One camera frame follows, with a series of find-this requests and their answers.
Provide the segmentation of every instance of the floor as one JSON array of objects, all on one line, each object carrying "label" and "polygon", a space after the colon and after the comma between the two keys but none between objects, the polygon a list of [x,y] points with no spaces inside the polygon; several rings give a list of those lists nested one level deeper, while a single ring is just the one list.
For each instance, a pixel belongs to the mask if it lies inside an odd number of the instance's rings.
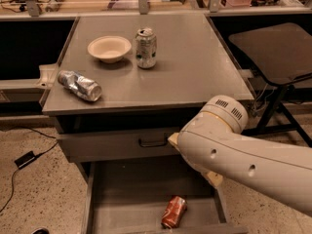
[{"label": "floor", "polygon": [[[312,134],[312,105],[291,105],[297,120]],[[15,160],[33,150],[44,152],[55,144],[56,130],[46,118],[0,120],[0,211],[12,192],[11,177],[17,170]],[[304,145],[296,133],[265,136],[274,141]],[[225,179],[221,185],[226,209],[234,225],[247,226],[251,234],[308,234],[312,217],[271,200],[244,185]],[[14,195],[0,213],[0,234],[30,234],[46,227],[51,234],[78,234],[85,205],[87,184],[74,164],[68,163],[59,146],[18,171]]]}]

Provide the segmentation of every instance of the red object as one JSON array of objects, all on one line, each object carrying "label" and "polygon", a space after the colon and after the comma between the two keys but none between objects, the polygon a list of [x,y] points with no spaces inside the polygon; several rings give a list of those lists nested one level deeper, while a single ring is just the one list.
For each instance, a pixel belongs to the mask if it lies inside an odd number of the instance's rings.
[{"label": "red object", "polygon": [[178,196],[173,196],[163,214],[162,225],[164,228],[178,228],[179,222],[186,211],[186,201]]}]

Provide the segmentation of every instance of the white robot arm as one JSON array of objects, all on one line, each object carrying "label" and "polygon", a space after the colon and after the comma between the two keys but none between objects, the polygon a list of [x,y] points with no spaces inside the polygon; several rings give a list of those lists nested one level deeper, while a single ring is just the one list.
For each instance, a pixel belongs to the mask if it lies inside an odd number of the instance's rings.
[{"label": "white robot arm", "polygon": [[312,149],[241,136],[247,121],[241,103],[213,97],[178,134],[177,149],[202,175],[213,171],[312,216]]}]

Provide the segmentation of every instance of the drawer handle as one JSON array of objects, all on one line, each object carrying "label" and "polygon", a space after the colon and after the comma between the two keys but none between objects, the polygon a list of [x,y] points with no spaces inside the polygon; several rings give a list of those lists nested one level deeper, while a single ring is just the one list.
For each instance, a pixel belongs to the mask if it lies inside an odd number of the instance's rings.
[{"label": "drawer handle", "polygon": [[138,139],[138,144],[140,147],[159,147],[159,146],[165,146],[167,145],[168,140],[167,140],[167,136],[164,135],[164,140],[162,142],[143,142],[142,139]]}]

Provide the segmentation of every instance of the white bowl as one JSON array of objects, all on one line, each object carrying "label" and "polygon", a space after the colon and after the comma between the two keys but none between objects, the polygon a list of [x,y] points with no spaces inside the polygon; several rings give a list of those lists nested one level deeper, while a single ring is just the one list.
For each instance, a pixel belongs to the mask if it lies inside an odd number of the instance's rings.
[{"label": "white bowl", "polygon": [[130,49],[130,41],[121,36],[99,37],[88,46],[88,52],[91,56],[106,63],[121,60]]}]

